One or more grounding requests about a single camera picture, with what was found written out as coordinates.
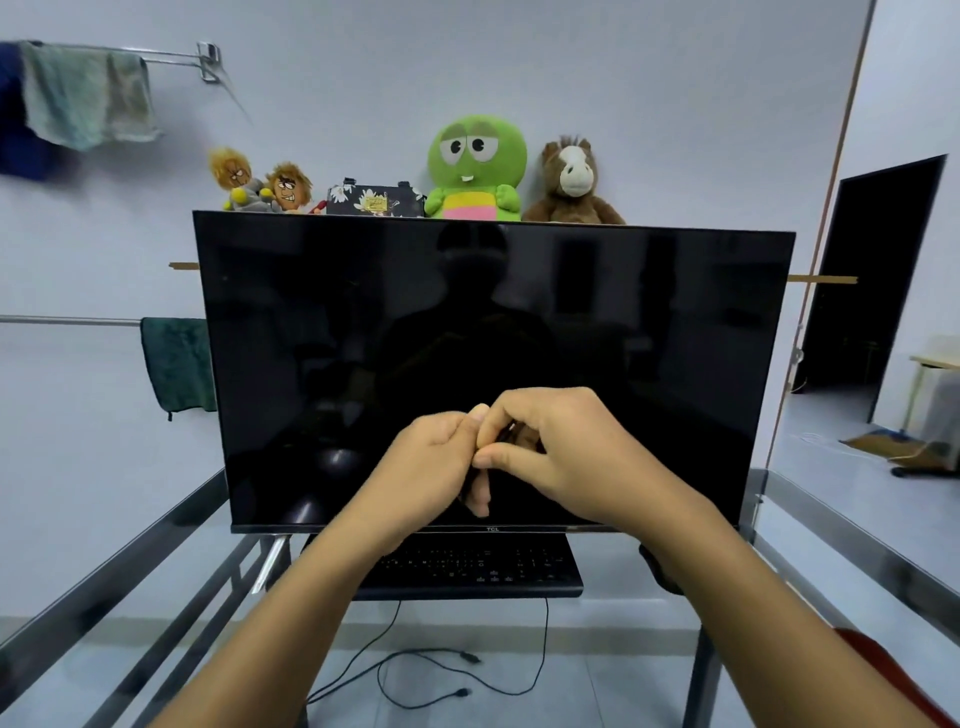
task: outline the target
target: black keyboard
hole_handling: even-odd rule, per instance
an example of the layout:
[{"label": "black keyboard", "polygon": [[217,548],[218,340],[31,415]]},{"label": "black keyboard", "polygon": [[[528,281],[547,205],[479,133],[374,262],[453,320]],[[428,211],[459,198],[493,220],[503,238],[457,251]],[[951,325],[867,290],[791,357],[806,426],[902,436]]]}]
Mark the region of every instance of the black keyboard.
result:
[{"label": "black keyboard", "polygon": [[580,596],[562,533],[417,533],[367,575],[358,600]]}]

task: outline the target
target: green plush toy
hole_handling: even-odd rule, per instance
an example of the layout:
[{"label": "green plush toy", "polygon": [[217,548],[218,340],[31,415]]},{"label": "green plush toy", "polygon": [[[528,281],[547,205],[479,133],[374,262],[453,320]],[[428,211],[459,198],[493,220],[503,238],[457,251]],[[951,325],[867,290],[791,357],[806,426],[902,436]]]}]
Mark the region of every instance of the green plush toy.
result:
[{"label": "green plush toy", "polygon": [[446,220],[519,220],[516,186],[527,169],[527,145],[513,124],[493,116],[465,116],[437,134],[427,158],[436,188],[427,217]]}]

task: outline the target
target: towel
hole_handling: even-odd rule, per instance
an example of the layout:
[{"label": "towel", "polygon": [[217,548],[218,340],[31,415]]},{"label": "towel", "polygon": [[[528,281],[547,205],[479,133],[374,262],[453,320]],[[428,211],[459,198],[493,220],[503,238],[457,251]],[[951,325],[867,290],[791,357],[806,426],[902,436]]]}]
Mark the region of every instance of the towel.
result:
[{"label": "towel", "polygon": [[0,174],[41,182],[60,166],[60,149],[27,128],[23,61],[13,43],[0,43]]},{"label": "towel", "polygon": [[147,375],[167,420],[195,407],[217,411],[204,319],[142,319],[140,340]]},{"label": "towel", "polygon": [[27,126],[85,152],[110,141],[160,136],[147,63],[134,53],[20,43]]}]

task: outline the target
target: plush doll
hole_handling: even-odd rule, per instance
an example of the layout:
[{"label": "plush doll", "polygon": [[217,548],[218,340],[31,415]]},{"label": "plush doll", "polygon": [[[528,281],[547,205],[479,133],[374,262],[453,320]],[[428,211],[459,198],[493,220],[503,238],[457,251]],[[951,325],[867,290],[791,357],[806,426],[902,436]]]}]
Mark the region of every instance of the plush doll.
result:
[{"label": "plush doll", "polygon": [[513,124],[492,116],[465,116],[437,134],[427,167],[436,188],[427,217],[446,220],[519,220],[516,186],[527,168],[527,145]]},{"label": "plush doll", "polygon": [[250,160],[235,149],[217,147],[210,150],[208,161],[213,179],[227,192],[237,187],[246,187],[253,181]]},{"label": "plush doll", "polygon": [[612,205],[593,194],[596,163],[586,139],[563,136],[551,141],[540,156],[546,197],[523,213],[532,223],[626,225]]},{"label": "plush doll", "polygon": [[267,187],[284,212],[300,212],[300,208],[310,202],[313,192],[310,180],[292,161],[274,167],[267,175]]},{"label": "plush doll", "polygon": [[282,212],[274,192],[253,176],[250,161],[235,149],[218,147],[208,155],[210,172],[221,189],[229,191],[225,210]]}]

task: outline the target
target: right hand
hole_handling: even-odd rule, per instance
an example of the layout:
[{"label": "right hand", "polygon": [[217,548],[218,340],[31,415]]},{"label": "right hand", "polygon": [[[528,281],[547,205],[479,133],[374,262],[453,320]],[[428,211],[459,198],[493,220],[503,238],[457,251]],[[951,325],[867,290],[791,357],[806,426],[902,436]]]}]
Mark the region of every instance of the right hand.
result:
[{"label": "right hand", "polygon": [[[521,445],[496,443],[512,420],[525,425]],[[504,392],[477,433],[473,467],[515,475],[570,513],[625,531],[640,525],[627,522],[637,510],[653,515],[660,495],[682,483],[587,388]],[[489,501],[489,481],[478,477],[467,505],[476,513]]]}]

